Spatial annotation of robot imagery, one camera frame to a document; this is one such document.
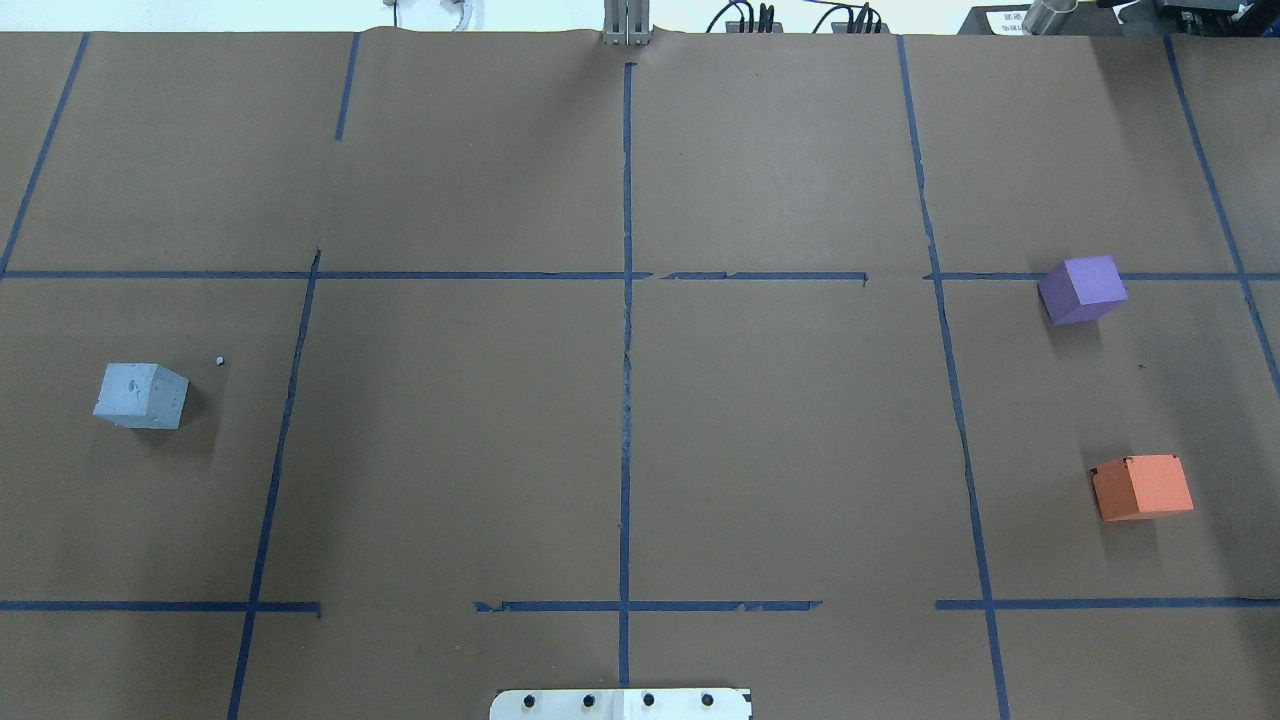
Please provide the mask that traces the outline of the light blue foam block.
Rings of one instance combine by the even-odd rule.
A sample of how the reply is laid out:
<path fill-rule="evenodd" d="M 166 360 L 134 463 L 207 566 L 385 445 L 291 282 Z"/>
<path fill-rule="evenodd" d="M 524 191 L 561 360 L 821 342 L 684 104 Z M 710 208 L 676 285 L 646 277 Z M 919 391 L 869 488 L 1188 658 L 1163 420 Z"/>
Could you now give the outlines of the light blue foam block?
<path fill-rule="evenodd" d="M 177 430 L 189 380 L 155 363 L 109 363 L 92 415 L 116 427 Z"/>

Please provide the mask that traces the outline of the purple foam block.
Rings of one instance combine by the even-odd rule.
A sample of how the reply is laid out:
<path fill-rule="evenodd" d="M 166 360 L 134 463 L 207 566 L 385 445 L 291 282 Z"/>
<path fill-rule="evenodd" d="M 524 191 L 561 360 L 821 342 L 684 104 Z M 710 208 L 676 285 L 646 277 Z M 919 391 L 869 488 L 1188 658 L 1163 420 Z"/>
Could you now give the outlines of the purple foam block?
<path fill-rule="evenodd" d="M 1111 255 L 1069 258 L 1037 283 L 1052 325 L 1096 322 L 1129 300 Z"/>

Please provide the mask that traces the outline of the orange foam block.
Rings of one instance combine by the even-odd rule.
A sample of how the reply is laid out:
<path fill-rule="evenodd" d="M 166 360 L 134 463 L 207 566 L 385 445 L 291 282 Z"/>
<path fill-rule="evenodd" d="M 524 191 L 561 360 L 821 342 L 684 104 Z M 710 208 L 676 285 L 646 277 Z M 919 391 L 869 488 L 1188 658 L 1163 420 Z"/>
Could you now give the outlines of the orange foam block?
<path fill-rule="evenodd" d="M 1196 509 L 1181 459 L 1175 454 L 1130 455 L 1091 469 L 1103 521 L 1167 518 Z"/>

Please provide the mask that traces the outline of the brown paper table cover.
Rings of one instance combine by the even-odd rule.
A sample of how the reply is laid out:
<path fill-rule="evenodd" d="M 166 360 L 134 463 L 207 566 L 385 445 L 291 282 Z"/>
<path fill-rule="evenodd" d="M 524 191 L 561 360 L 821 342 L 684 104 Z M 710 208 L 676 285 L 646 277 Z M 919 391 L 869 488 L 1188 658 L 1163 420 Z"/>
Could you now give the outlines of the brown paper table cover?
<path fill-rule="evenodd" d="M 3 36 L 5 719 L 672 685 L 1277 716 L 1276 41 Z"/>

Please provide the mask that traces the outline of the white metal mounting plate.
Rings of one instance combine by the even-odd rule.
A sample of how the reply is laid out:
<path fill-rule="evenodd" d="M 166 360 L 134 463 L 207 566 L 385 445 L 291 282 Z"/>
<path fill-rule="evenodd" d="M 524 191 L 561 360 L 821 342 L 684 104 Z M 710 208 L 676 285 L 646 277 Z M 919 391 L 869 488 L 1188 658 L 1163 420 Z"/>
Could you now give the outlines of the white metal mounting plate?
<path fill-rule="evenodd" d="M 748 689 L 599 688 L 503 691 L 489 719 L 753 719 Z"/>

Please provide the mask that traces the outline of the silver metal cylinder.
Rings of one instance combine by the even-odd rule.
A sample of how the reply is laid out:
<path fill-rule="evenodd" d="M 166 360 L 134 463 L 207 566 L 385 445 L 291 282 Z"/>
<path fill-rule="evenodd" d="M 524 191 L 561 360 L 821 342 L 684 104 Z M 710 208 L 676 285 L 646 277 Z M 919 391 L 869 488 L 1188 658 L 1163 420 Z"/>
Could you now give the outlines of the silver metal cylinder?
<path fill-rule="evenodd" d="M 1021 19 L 1021 32 L 1029 36 L 1055 36 L 1078 9 L 1076 0 L 1034 0 Z"/>

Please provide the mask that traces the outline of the black equipment with label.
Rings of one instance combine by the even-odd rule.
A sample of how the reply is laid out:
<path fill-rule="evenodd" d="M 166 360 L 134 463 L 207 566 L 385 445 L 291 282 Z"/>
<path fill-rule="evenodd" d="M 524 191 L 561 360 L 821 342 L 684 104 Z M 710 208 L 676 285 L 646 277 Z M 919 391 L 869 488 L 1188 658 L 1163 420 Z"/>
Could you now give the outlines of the black equipment with label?
<path fill-rule="evenodd" d="M 1029 36 L 1021 19 L 1032 1 L 972 6 L 959 35 Z M 1277 1 L 1079 1 L 1061 36 L 1276 38 Z"/>

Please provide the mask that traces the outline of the grey aluminium post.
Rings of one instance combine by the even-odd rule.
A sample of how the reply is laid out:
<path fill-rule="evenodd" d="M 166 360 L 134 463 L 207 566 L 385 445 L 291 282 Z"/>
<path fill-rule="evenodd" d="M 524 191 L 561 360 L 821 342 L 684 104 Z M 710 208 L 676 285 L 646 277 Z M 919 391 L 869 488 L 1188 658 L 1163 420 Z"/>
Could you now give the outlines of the grey aluminium post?
<path fill-rule="evenodd" d="M 652 3 L 605 0 L 602 40 L 607 46 L 645 46 L 652 41 Z"/>

